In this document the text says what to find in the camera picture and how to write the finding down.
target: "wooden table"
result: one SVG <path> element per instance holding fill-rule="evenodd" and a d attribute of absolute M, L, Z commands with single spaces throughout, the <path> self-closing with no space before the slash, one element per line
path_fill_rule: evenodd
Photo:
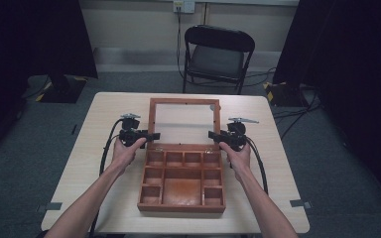
<path fill-rule="evenodd" d="M 50 229 L 62 213 L 98 178 L 103 147 L 114 122 L 120 115 L 141 116 L 138 129 L 148 128 L 150 98 L 219 99 L 221 129 L 227 119 L 243 117 L 259 121 L 246 125 L 246 135 L 257 145 L 264 163 L 269 193 L 298 233 L 310 225 L 302 206 L 292 207 L 290 200 L 300 199 L 292 171 L 281 143 L 267 100 L 261 96 L 162 94 L 100 92 L 94 97 L 81 131 L 72 149 L 52 202 L 61 202 L 61 210 L 48 210 L 42 229 Z M 109 151 L 106 166 L 111 161 Z M 137 208 L 145 161 L 145 150 L 138 150 L 135 161 L 113 185 L 104 200 L 96 232 L 148 234 L 250 234 L 260 233 L 243 188 L 234 177 L 223 155 L 226 209 L 222 214 L 140 212 Z M 251 168 L 262 184 L 259 167 L 252 153 Z"/>

